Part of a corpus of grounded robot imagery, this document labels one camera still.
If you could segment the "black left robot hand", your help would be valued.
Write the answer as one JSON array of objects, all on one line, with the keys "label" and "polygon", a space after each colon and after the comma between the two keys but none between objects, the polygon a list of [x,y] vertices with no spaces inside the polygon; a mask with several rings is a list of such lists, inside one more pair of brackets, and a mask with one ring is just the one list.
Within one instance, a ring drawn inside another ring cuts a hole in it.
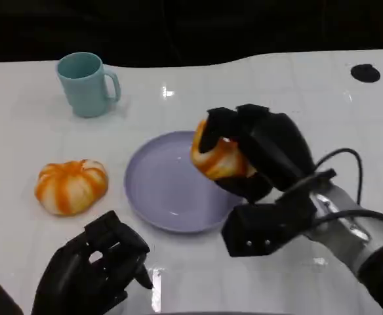
[{"label": "black left robot hand", "polygon": [[37,287],[32,314],[105,314],[137,281],[152,289],[145,260],[150,248],[115,211],[90,222],[59,248]]}]

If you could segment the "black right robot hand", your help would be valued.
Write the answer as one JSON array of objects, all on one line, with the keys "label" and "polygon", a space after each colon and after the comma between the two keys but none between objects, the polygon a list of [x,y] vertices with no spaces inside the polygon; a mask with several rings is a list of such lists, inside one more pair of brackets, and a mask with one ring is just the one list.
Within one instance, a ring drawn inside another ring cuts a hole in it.
[{"label": "black right robot hand", "polygon": [[256,104],[207,113],[196,129],[191,160],[222,189],[255,203],[314,172],[308,144],[287,114]]}]

